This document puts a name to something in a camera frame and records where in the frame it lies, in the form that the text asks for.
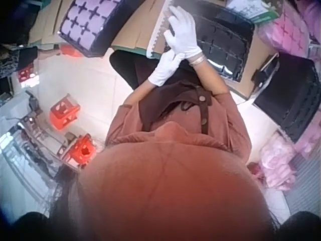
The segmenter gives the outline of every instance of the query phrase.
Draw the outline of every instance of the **person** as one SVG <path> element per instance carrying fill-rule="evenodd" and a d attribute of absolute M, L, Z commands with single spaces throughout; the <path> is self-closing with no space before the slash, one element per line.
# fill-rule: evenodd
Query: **person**
<path fill-rule="evenodd" d="M 0 44 L 0 79 L 10 76 L 16 71 L 23 70 L 35 59 L 44 60 L 60 54 L 59 49 L 41 50 L 37 47 L 10 50 Z"/>
<path fill-rule="evenodd" d="M 251 142 L 229 88 L 198 47 L 193 17 L 170 10 L 175 35 L 164 33 L 171 49 L 159 62 L 111 55 L 134 91 L 111 123 L 106 149 L 63 187 L 45 218 L 52 240 L 275 238 L 246 168 Z M 184 59 L 194 72 L 179 67 Z"/>

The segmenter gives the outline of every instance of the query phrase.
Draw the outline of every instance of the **bracelet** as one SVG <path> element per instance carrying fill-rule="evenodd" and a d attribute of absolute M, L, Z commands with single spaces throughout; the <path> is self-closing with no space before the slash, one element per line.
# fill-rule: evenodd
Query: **bracelet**
<path fill-rule="evenodd" d="M 206 56 L 203 54 L 201 57 L 199 57 L 197 60 L 193 61 L 192 63 L 190 63 L 190 65 L 192 67 L 195 67 L 196 65 L 199 65 L 200 63 L 202 63 L 204 60 L 206 60 Z"/>

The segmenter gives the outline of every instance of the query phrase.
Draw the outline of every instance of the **brown apron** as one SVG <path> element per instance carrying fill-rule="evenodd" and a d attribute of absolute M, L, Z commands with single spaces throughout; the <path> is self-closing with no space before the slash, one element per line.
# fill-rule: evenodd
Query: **brown apron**
<path fill-rule="evenodd" d="M 135 66 L 139 84 L 156 68 L 148 59 L 137 59 Z M 138 103 L 142 131 L 149 132 L 153 123 L 166 117 L 178 105 L 183 111 L 194 105 L 199 106 L 202 133 L 207 135 L 208 106 L 212 105 L 212 93 L 204 90 L 195 73 L 182 69 L 178 69 L 164 86 L 155 88 Z"/>

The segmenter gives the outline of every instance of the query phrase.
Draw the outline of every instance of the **cardboard box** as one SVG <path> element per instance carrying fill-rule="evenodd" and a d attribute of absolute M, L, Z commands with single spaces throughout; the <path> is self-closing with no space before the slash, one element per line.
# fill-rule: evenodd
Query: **cardboard box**
<path fill-rule="evenodd" d="M 154 27 L 165 1 L 146 0 L 116 36 L 112 48 L 146 55 Z M 165 38 L 162 32 L 154 45 L 154 53 L 158 55 L 164 52 L 165 47 Z M 240 97 L 248 99 L 254 88 L 251 78 L 255 70 L 260 68 L 265 59 L 274 53 L 275 50 L 265 45 L 255 33 L 240 83 L 226 80 L 231 90 Z"/>
<path fill-rule="evenodd" d="M 57 34 L 73 0 L 54 0 L 40 10 L 29 34 L 29 44 L 56 44 L 65 41 Z"/>
<path fill-rule="evenodd" d="M 279 18 L 283 2 L 284 0 L 228 0 L 226 7 L 258 24 Z"/>

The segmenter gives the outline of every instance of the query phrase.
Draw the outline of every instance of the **white gloved hand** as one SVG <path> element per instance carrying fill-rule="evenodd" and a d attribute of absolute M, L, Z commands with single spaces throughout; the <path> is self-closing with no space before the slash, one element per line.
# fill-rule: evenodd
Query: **white gloved hand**
<path fill-rule="evenodd" d="M 184 53 L 186 59 L 200 54 L 202 50 L 197 45 L 193 16 L 181 7 L 170 6 L 170 10 L 174 15 L 169 17 L 169 22 L 175 32 L 175 36 L 172 35 L 170 30 L 164 32 L 168 45 L 176 54 Z"/>
<path fill-rule="evenodd" d="M 175 55 L 175 52 L 172 49 L 163 53 L 158 66 L 150 75 L 148 80 L 156 86 L 163 86 L 178 69 L 183 59 L 184 54 Z"/>

